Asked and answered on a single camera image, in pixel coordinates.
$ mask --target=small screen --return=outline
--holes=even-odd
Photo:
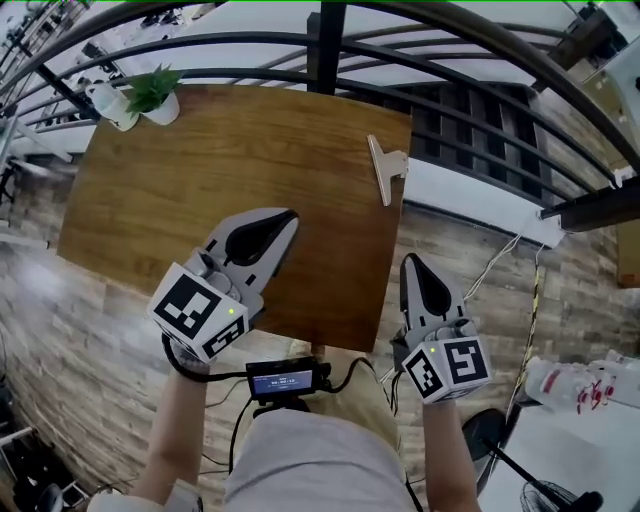
[[[259,375],[253,377],[253,389],[256,395],[308,389],[311,387],[312,379],[313,370],[279,373],[276,375]]]

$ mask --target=person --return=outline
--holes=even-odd
[[[208,365],[173,346],[180,364],[209,373]],[[326,347],[322,358],[331,364],[334,387],[344,381],[356,357]],[[161,511],[176,481],[197,485],[206,390],[206,384],[172,369],[139,480],[128,496],[95,496],[89,512]],[[308,412],[277,409],[255,419],[258,405],[251,402],[238,425],[237,456],[225,482],[223,510],[416,510],[399,457],[397,424],[371,368],[356,364],[349,383],[337,394],[316,392],[301,398]],[[480,511],[475,470],[455,401],[423,406],[422,421],[430,509]]]

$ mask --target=white cable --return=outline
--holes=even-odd
[[[478,288],[480,288],[482,281],[484,281],[484,278],[487,276],[487,274],[491,270],[491,267],[493,267],[496,261],[498,261],[502,256],[513,251],[515,246],[518,245],[518,242],[522,238],[522,235],[524,234],[525,230],[527,229],[527,227],[529,227],[529,224],[531,224],[531,222],[536,218],[538,218],[537,212],[535,212],[534,215],[527,222],[525,222],[520,232],[516,236],[514,236],[511,240],[509,240],[498,254],[496,254],[493,258],[491,258],[489,263],[487,263],[487,266],[485,267],[485,269],[482,271],[482,274],[478,276],[478,279],[476,279],[474,283],[471,285],[471,288],[469,288],[469,291],[464,296],[464,300],[467,300],[473,297],[473,295],[478,291]]]
[[[395,370],[395,366],[392,366],[391,368],[389,368],[389,371],[386,372],[382,377],[380,377],[380,384],[384,384],[387,381],[387,379],[391,377],[394,370]]]

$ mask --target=person's hand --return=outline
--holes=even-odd
[[[171,350],[181,366],[201,375],[209,375],[210,366],[216,361],[216,358],[214,357],[208,363],[202,362],[193,353],[187,350],[182,343],[178,343],[174,339],[171,339]]]

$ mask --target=wooden table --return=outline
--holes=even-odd
[[[169,126],[101,122],[65,215],[58,254],[153,293],[223,218],[280,206],[298,236],[264,291],[257,327],[342,348],[373,347],[403,180],[382,206],[367,135],[408,151],[409,116],[270,87],[190,85]]]

